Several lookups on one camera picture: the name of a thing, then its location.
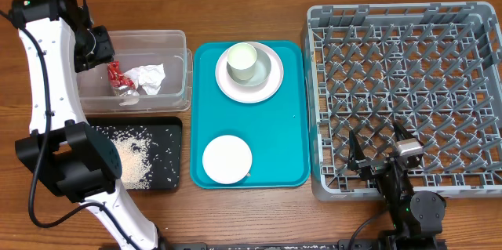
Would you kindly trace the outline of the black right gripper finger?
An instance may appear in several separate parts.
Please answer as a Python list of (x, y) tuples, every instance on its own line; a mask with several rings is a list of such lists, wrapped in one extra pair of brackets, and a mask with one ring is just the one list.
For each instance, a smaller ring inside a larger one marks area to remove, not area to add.
[(404, 128), (401, 122), (393, 122), (394, 134), (397, 141), (403, 141), (408, 139), (414, 139), (415, 136)]
[(349, 132), (349, 155), (347, 166), (352, 171), (361, 169), (361, 165), (366, 161), (362, 148), (353, 130)]

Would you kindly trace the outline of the red snack wrapper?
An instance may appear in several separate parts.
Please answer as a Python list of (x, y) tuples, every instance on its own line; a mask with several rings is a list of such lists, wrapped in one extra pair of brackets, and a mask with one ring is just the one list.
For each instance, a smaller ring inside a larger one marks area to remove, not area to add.
[(107, 64), (107, 76), (116, 96), (137, 96), (136, 86), (131, 78), (122, 73), (118, 61)]

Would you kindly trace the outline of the white napkin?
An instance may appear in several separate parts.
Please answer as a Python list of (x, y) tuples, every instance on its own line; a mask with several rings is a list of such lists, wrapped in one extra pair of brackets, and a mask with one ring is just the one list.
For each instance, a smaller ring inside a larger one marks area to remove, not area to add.
[(148, 95), (157, 95), (166, 78), (163, 64), (134, 67), (125, 72), (125, 76), (133, 82), (136, 89), (142, 88)]

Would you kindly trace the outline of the small white bowl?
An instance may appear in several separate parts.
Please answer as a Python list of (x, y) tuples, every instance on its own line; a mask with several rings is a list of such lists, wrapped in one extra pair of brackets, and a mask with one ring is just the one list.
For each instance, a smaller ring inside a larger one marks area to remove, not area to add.
[(253, 163), (249, 145), (232, 135), (218, 136), (203, 151), (202, 165), (206, 175), (216, 183), (228, 185), (244, 179)]

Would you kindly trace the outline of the cream paper cup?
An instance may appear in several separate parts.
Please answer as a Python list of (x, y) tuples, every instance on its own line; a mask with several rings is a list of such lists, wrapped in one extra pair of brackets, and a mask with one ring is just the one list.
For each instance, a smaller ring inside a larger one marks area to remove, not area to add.
[(254, 75), (256, 60), (257, 51), (247, 42), (236, 43), (227, 52), (230, 72), (240, 80), (248, 80)]

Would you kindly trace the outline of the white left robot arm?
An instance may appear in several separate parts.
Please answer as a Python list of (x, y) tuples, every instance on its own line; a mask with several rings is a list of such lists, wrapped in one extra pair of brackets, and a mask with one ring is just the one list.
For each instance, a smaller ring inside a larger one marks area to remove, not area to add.
[(113, 60), (107, 29), (94, 25), (86, 0), (13, 0), (5, 16), (28, 61), (30, 134), (15, 151), (31, 171), (31, 186), (42, 184), (94, 214), (122, 249), (168, 248), (124, 187), (115, 145), (82, 109), (76, 75)]

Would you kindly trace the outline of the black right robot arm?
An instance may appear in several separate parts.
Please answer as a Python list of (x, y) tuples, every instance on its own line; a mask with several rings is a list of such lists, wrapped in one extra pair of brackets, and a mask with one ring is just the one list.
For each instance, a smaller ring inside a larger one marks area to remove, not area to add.
[(445, 245), (435, 236), (442, 232), (446, 200), (431, 191), (415, 191), (408, 171), (416, 168), (424, 154), (424, 145), (399, 122), (394, 122), (396, 142), (393, 151), (381, 160), (370, 160), (354, 132), (349, 132), (347, 166), (362, 180), (376, 184), (386, 202), (385, 212), (394, 228), (383, 230), (373, 246), (376, 249), (440, 249)]

